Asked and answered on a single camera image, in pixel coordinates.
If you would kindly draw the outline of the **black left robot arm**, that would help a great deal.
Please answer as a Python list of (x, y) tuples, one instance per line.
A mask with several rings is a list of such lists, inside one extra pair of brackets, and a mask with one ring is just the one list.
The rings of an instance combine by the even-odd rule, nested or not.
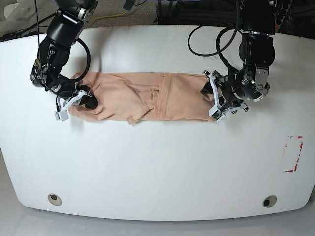
[(270, 89), (267, 82), (269, 67), (275, 60), (273, 35), (275, 35), (275, 7), (272, 0), (238, 0), (238, 23), (236, 31), (242, 36), (239, 56), (243, 62), (241, 70), (234, 68), (220, 49), (221, 37), (230, 30), (224, 28), (216, 38), (216, 50), (228, 69), (227, 75), (217, 71), (204, 71), (208, 78), (201, 90), (203, 95), (212, 95), (214, 105), (209, 116), (220, 122), (227, 113), (248, 111), (246, 100), (258, 102)]

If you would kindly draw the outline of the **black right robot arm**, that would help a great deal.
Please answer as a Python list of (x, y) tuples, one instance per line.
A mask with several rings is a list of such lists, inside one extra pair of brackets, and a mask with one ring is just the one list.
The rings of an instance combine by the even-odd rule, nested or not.
[[(98, 101), (87, 85), (81, 84), (91, 65), (91, 53), (80, 39), (91, 15), (97, 8), (96, 0), (57, 0), (58, 10), (52, 19), (43, 41), (38, 43), (37, 59), (30, 80), (36, 87), (43, 87), (56, 95), (56, 120), (68, 120), (72, 105), (95, 109)], [(70, 49), (79, 43), (87, 54), (87, 64), (81, 75), (72, 79), (61, 74), (67, 64)]]

